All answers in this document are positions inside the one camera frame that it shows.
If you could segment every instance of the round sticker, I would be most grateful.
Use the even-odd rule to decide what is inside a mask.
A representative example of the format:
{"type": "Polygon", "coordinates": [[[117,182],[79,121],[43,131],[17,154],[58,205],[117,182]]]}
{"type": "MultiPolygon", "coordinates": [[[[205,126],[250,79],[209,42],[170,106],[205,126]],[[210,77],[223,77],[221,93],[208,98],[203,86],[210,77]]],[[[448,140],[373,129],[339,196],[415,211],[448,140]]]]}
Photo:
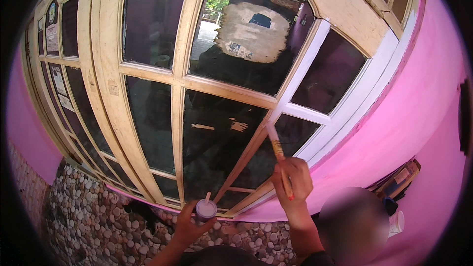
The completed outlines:
{"type": "Polygon", "coordinates": [[[56,3],[52,3],[51,7],[49,8],[49,23],[52,24],[54,21],[54,16],[56,15],[56,3]]]}

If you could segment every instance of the person's left hand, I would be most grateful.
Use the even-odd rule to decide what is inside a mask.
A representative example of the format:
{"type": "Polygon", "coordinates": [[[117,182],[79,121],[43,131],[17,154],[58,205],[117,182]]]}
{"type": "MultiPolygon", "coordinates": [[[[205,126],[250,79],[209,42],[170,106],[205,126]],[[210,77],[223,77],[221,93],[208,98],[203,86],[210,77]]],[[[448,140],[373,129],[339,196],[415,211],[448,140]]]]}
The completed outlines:
{"type": "Polygon", "coordinates": [[[177,242],[185,247],[191,245],[202,234],[212,228],[213,224],[217,221],[217,218],[214,217],[202,226],[191,223],[192,210],[197,202],[198,200],[193,200],[187,203],[177,216],[176,231],[174,232],[173,239],[176,239],[177,242]]]}

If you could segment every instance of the forearm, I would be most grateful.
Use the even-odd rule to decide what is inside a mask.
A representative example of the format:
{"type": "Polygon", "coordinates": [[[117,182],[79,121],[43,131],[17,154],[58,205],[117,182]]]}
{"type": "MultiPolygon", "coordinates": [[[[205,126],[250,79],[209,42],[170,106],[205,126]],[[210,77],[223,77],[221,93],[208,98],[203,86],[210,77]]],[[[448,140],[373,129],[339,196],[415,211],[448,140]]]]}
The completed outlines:
{"type": "Polygon", "coordinates": [[[174,266],[181,259],[182,253],[187,248],[176,239],[171,239],[164,250],[157,254],[147,265],[148,266],[174,266]]]}
{"type": "Polygon", "coordinates": [[[289,220],[291,242],[298,257],[308,257],[312,253],[323,251],[319,233],[310,217],[307,204],[301,202],[286,210],[289,220]]]}

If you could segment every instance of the plastic cup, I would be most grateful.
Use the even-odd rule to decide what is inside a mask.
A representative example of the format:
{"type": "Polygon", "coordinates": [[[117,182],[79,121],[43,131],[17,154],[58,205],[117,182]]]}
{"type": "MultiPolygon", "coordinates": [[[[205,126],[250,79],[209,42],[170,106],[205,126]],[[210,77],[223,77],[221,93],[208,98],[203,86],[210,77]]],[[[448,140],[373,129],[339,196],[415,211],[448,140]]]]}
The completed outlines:
{"type": "Polygon", "coordinates": [[[396,235],[404,231],[404,213],[398,211],[391,217],[389,217],[389,236],[396,235]]]}
{"type": "Polygon", "coordinates": [[[207,222],[216,216],[217,205],[211,200],[209,200],[206,204],[205,199],[201,199],[195,206],[195,212],[197,220],[201,222],[207,222]]]}

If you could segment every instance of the pebble-patterned floor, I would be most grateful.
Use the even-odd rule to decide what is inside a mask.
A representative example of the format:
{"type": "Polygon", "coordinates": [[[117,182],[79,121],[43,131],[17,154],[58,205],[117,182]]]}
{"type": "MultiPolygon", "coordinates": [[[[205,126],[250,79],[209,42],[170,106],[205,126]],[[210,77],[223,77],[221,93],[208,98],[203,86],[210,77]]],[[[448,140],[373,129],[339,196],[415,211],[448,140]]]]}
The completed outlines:
{"type": "MultiPolygon", "coordinates": [[[[157,224],[154,236],[144,219],[126,213],[130,198],[109,190],[81,171],[66,165],[58,172],[44,208],[44,238],[60,265],[145,265],[164,249],[172,235],[157,224]]],[[[170,225],[176,214],[152,207],[170,225]]],[[[268,264],[296,263],[284,222],[216,222],[186,251],[226,244],[249,251],[268,264]]]]}

